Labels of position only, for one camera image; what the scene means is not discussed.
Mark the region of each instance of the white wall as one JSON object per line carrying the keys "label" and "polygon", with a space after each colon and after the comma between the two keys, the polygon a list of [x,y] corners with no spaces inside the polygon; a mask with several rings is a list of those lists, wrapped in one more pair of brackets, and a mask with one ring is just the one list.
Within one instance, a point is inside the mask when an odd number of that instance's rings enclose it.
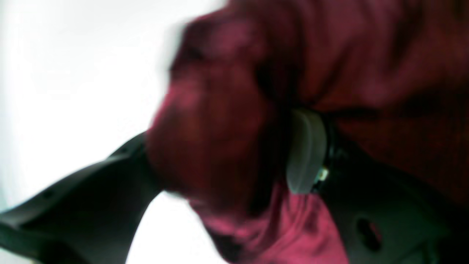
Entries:
{"label": "white wall", "polygon": [[[222,4],[4,2],[0,167],[9,206],[146,130],[165,93],[182,23]],[[146,263],[223,261],[187,204],[161,195],[144,216],[128,259]]]}

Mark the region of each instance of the sleeve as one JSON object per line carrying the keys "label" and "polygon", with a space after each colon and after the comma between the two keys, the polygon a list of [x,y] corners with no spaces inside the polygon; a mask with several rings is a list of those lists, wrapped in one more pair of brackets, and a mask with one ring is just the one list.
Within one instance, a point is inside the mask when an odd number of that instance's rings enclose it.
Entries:
{"label": "sleeve", "polygon": [[258,23],[233,9],[186,28],[148,130],[148,157],[166,190],[213,210],[246,211],[257,187],[269,186],[260,183],[259,175],[269,174],[260,167],[277,164],[272,159],[285,129],[281,103],[259,88],[268,52]]}

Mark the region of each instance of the maroon fabric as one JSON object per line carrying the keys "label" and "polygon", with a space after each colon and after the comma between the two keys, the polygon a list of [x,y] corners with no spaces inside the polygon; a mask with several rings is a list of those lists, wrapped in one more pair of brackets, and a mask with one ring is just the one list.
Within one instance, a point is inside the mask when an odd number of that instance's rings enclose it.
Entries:
{"label": "maroon fabric", "polygon": [[469,206],[467,1],[233,0],[187,26],[170,74],[149,157],[229,262],[347,262],[321,199],[286,187],[292,107]]}

